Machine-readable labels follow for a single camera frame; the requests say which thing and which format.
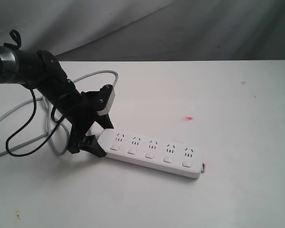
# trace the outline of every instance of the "gray fabric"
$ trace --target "gray fabric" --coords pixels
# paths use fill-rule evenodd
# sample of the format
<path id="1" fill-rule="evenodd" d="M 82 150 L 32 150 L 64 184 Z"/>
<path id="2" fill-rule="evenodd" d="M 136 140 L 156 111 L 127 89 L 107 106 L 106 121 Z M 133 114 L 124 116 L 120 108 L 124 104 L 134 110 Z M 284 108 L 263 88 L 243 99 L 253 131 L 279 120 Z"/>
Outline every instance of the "gray fabric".
<path id="1" fill-rule="evenodd" d="M 285 59 L 285 0 L 21 2 L 0 1 L 0 45 L 18 29 L 59 60 Z"/>

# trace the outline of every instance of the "white power strip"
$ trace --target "white power strip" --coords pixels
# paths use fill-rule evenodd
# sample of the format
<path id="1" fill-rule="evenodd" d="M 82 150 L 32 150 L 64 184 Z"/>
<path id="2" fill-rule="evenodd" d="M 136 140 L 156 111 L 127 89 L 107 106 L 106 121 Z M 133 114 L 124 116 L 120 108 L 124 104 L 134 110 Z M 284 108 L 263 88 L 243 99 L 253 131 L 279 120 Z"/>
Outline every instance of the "white power strip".
<path id="1" fill-rule="evenodd" d="M 116 129 L 103 130 L 98 143 L 108 158 L 190 178 L 198 178 L 204 171 L 201 152 L 182 143 Z"/>

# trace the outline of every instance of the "white tabletop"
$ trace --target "white tabletop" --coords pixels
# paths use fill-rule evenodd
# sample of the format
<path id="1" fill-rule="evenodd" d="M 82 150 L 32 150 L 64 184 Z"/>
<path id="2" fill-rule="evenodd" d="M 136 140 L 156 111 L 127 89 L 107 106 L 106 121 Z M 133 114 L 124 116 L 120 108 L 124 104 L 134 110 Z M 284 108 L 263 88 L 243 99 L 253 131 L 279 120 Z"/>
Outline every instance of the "white tabletop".
<path id="1" fill-rule="evenodd" d="M 206 172 L 191 180 L 84 151 L 56 158 L 48 145 L 24 158 L 6 155 L 0 158 L 0 227 L 285 228 L 285 61 L 62 67 L 71 79 L 117 71 L 115 128 L 192 143 L 204 153 Z M 76 86 L 98 90 L 113 78 L 99 75 Z M 23 87 L 0 85 L 0 115 L 27 99 Z M 12 146 L 44 131 L 40 105 Z M 0 124 L 0 152 L 31 111 L 29 105 Z M 60 147 L 63 139 L 63 131 L 55 136 Z"/>

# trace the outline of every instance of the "power cord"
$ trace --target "power cord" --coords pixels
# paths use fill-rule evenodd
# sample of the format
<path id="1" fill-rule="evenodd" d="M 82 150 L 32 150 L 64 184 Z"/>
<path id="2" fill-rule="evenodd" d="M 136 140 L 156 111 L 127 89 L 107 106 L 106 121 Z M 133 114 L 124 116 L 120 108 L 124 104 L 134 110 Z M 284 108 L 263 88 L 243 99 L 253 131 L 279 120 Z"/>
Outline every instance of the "power cord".
<path id="1" fill-rule="evenodd" d="M 96 72 L 93 72 L 93 73 L 90 73 L 90 74 L 87 74 L 87 75 L 84 75 L 76 80 L 74 80 L 73 82 L 76 83 L 76 82 L 79 82 L 87 77 L 90 77 L 90 76 L 93 76 L 93 75 L 97 75 L 97 74 L 102 74 L 102 73 L 110 73 L 110 74 L 114 74 L 115 75 L 115 80 L 114 80 L 114 83 L 113 83 L 113 87 L 115 87 L 116 83 L 117 83 L 117 80 L 118 80 L 118 73 L 115 72 L 115 71 L 112 71 L 112 70 L 101 70 L 101 71 L 96 71 Z M 53 150 L 53 153 L 56 155 L 56 156 L 61 156 L 63 155 L 66 151 L 67 151 L 67 145 L 68 145 L 68 141 L 69 141 L 69 131 L 68 129 L 66 128 L 66 126 L 64 124 L 62 124 L 62 121 L 64 120 L 64 116 L 61 117 L 57 122 L 57 125 L 54 127 L 53 130 L 50 130 L 50 122 L 51 122 L 51 117 L 50 117 L 50 113 L 51 113 L 51 109 L 50 109 L 50 104 L 49 104 L 49 101 L 45 98 L 45 97 L 39 97 L 39 98 L 36 98 L 35 97 L 35 94 L 34 92 L 32 92 L 32 96 L 33 96 L 33 99 L 32 100 L 27 100 L 19 105 L 17 105 L 16 107 L 12 108 L 11 110 L 9 110 L 8 112 L 6 112 L 4 115 L 2 115 L 0 117 L 0 122 L 2 122 L 6 117 L 8 117 L 10 114 L 14 113 L 16 110 L 20 109 L 21 107 L 25 106 L 25 105 L 28 105 L 30 103 L 34 103 L 34 109 L 33 109 L 33 113 L 31 115 L 31 117 L 29 118 L 29 120 L 21 127 L 19 128 L 15 133 L 13 133 L 6 141 L 6 151 L 3 151 L 3 152 L 0 152 L 0 157 L 9 153 L 11 154 L 12 156 L 16 156 L 16 157 L 23 157 L 23 156 L 27 156 L 27 155 L 30 155 L 34 152 L 36 152 L 38 149 L 40 149 L 47 141 L 49 141 L 50 143 L 50 147 L 52 148 Z M 20 131 L 22 131 L 30 122 L 31 120 L 33 119 L 35 113 L 36 113 L 36 109 L 37 109 L 37 101 L 42 101 L 43 102 L 43 105 L 45 107 L 45 109 L 47 110 L 47 121 L 45 123 L 46 125 L 46 129 L 47 129 L 47 132 L 34 138 L 34 139 L 31 139 L 27 142 L 24 142 L 24 143 L 21 143 L 15 147 L 12 147 L 12 148 L 9 148 L 8 144 L 9 144 L 9 141 L 16 135 L 18 134 Z M 66 146 L 64 147 L 64 149 L 59 152 L 56 147 L 55 147 L 55 144 L 53 142 L 53 139 L 51 138 L 51 136 L 54 134 L 55 130 L 59 127 L 59 126 L 62 126 L 66 132 L 66 136 L 67 136 L 67 141 L 66 141 Z M 27 146 L 33 142 L 36 142 L 37 140 L 39 139 L 42 139 L 44 137 L 47 138 L 45 139 L 45 141 L 40 145 L 38 146 L 36 149 L 34 149 L 33 151 L 31 152 L 28 152 L 28 153 L 25 153 L 25 154 L 13 154 L 12 151 L 15 151 L 17 149 L 20 149 L 24 146 Z"/>

